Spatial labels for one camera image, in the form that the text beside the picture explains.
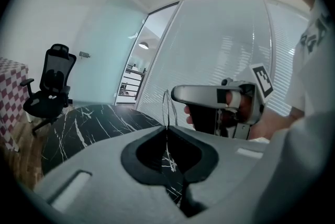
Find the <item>hand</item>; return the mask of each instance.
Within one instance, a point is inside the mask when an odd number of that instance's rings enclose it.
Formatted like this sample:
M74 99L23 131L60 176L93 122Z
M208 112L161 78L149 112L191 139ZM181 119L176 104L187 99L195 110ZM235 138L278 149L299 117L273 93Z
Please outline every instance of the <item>hand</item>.
M232 94L230 92L228 92L226 94L227 104L229 104L231 102L231 99L232 99ZM186 114L189 114L189 116L186 118L186 122L188 124L192 125L193 120L192 120L191 112L190 112L188 106L186 106L184 108L184 112ZM241 95L241 103L240 103L239 111L237 113L238 119L240 121L247 120L250 116L250 112L251 112L251 97ZM231 113L229 113L228 111L225 111L224 113L222 113L221 121L222 121L222 124L225 127L230 127L230 126L233 126L233 125L236 124L236 121L232 118Z

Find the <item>black marble table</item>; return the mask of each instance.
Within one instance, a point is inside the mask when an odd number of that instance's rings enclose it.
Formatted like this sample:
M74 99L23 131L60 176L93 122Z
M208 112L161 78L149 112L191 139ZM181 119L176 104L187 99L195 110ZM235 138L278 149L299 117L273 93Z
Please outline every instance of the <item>black marble table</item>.
M43 174L95 142L154 126L161 124L148 115L122 106L92 105L74 109L51 126L42 152ZM177 167L175 171L171 168L166 152L162 172L170 182L166 191L177 202L181 197L182 175Z

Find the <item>office chair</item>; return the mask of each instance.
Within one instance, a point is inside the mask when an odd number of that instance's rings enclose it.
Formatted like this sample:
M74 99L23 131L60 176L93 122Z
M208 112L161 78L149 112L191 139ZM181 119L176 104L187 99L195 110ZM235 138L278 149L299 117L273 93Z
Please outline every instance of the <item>office chair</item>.
M54 44L46 53L40 89L37 93L31 92L30 83L34 79L26 79L20 83L28 87L29 99L23 109L38 118L45 118L32 129L35 131L46 124L53 124L62 113L63 108L69 106L70 87L66 85L69 74L76 61L76 56L69 54L69 48L62 44Z

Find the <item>mesh chair back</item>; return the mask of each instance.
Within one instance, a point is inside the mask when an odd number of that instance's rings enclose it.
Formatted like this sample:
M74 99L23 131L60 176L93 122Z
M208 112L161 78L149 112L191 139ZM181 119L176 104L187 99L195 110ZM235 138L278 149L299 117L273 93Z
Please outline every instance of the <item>mesh chair back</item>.
M50 95L60 93L66 86L76 59L75 55L69 54L67 46L54 44L46 53L40 89Z

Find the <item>person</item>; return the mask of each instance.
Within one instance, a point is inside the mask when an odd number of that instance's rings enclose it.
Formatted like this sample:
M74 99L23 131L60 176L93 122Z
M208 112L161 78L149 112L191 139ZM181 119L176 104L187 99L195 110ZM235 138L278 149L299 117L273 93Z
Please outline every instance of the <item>person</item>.
M331 91L329 90L325 90L326 96L324 96L321 91L318 92L319 96L312 95L311 93L313 91L309 91L309 93L306 91L307 71L315 71L314 74L310 75L311 78L309 82L318 82L321 80L318 78L319 76L322 74L327 74L327 72L322 69L320 56L316 57L316 54L319 50L328 50L328 52L331 51L333 53L332 48L334 47L334 26L331 16L322 0L303 1L310 7L310 20L307 30L302 34L301 39L295 49L293 59L293 73L286 95L286 103L292 106L291 112L288 116L283 117L271 109L266 108L260 121L251 127L249 139L255 139L258 137L271 139L277 130L289 128L298 119L301 119L304 116L309 116L312 113L318 111L323 111L325 108L331 107L332 105L330 103L334 102L334 95L332 95ZM327 85L327 80L324 81L326 81L326 85L323 88L330 87L330 85ZM329 96L329 105L328 103L321 102L321 99L325 99L327 96ZM226 98L227 104L229 104L231 101L231 94L227 93ZM240 117L248 118L251 109L250 106L251 98L242 96L239 107ZM184 111L185 113L190 114L189 108L187 106L185 107ZM221 120L223 123L225 123L226 127L230 126L230 119L228 114L223 114ZM188 124L192 124L192 116L188 116L186 121Z

